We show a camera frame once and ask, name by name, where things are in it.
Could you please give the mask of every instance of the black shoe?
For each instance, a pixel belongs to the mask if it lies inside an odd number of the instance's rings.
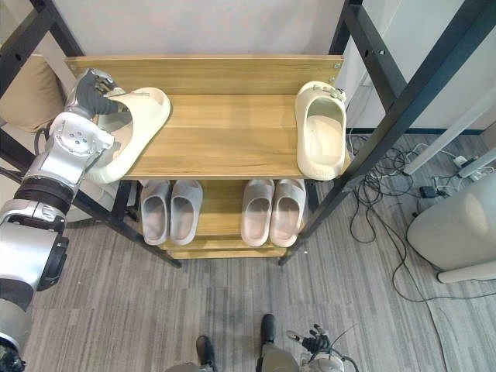
[[[274,343],[276,332],[276,319],[272,314],[266,314],[262,318],[262,325],[260,327],[260,338],[262,339],[262,346],[265,343]]]
[[[212,367],[214,372],[217,372],[217,366],[215,365],[215,353],[212,346],[212,342],[207,336],[199,336],[196,339],[196,353],[198,354],[198,359],[202,366],[209,365]]]

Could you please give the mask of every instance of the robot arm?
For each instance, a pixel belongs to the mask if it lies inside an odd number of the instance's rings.
[[[103,94],[123,92],[108,74],[86,70],[53,121],[45,152],[0,209],[0,372],[24,370],[20,354],[33,296],[58,282],[69,243],[62,237],[65,215],[85,171],[114,141],[91,119],[117,112],[117,103]]]

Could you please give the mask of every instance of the cream slide sandal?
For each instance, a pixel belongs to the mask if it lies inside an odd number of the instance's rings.
[[[321,81],[303,85],[294,111],[298,125],[298,167],[307,177],[328,181],[343,169],[346,144],[344,92]]]
[[[280,180],[277,183],[270,219],[270,241],[276,246],[286,248],[296,241],[305,210],[305,199],[303,180]]]
[[[241,239],[249,246],[261,246],[269,237],[274,181],[252,180],[245,186],[241,213]]]
[[[183,246],[195,238],[203,190],[198,181],[176,181],[170,200],[170,239]]]
[[[98,127],[115,137],[114,146],[86,173],[88,179],[101,184],[126,174],[171,113],[169,98],[157,88],[141,88],[108,99],[123,104],[129,112],[98,117]]]
[[[143,238],[152,246],[167,239],[169,226],[169,181],[148,181],[141,191],[141,223]]]

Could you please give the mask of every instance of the wooden shelf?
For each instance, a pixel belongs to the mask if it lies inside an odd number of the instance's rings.
[[[239,236],[196,236],[195,240],[185,246],[176,246],[167,241],[160,246],[164,250],[274,250],[279,248],[270,241],[264,245],[253,248],[246,245]]]
[[[172,95],[127,179],[302,178],[293,95]]]
[[[168,95],[296,95],[308,81],[334,81],[343,56],[304,54],[132,55],[67,58],[78,76],[92,67],[119,87]]]
[[[244,187],[253,178],[305,177],[296,161],[296,94],[308,81],[334,81],[342,56],[74,57],[67,65],[76,75],[108,72],[127,91],[167,93],[170,118],[124,178],[201,180],[204,198],[194,241],[162,249],[177,259],[286,254],[241,240]]]
[[[241,209],[246,181],[201,181],[203,202],[196,236],[241,234]]]
[[[234,250],[171,250],[169,254],[179,260],[194,258],[265,258],[282,257],[286,248],[273,249],[234,249]]]

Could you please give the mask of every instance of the gray carpet floor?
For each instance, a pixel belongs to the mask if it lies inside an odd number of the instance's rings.
[[[407,135],[396,146],[410,150],[435,138]],[[447,149],[465,157],[485,151],[476,136],[461,136]],[[441,153],[414,174],[415,187],[454,171]],[[322,184],[321,192],[327,187]],[[421,200],[418,206],[433,202]],[[185,260],[178,270],[101,223],[80,222],[66,230],[71,244],[60,283],[35,298],[27,370],[165,371],[196,361],[195,339],[207,334],[221,371],[253,371],[260,319],[273,312],[276,344],[297,358],[303,349],[285,330],[307,334],[317,322],[331,338],[354,326],[336,348],[354,358],[360,371],[442,371],[426,304],[400,298],[391,286],[399,257],[385,230],[372,217],[374,242],[358,243],[350,235],[355,207],[348,196],[284,267],[277,259]],[[416,198],[404,195],[385,197],[377,211],[404,236],[416,208]],[[356,223],[356,234],[370,237],[363,213]],[[440,284],[412,252],[407,264],[426,296],[496,291],[496,281]],[[419,297],[403,270],[397,282],[406,295]],[[496,296],[435,300],[429,306],[449,371],[496,370]]]

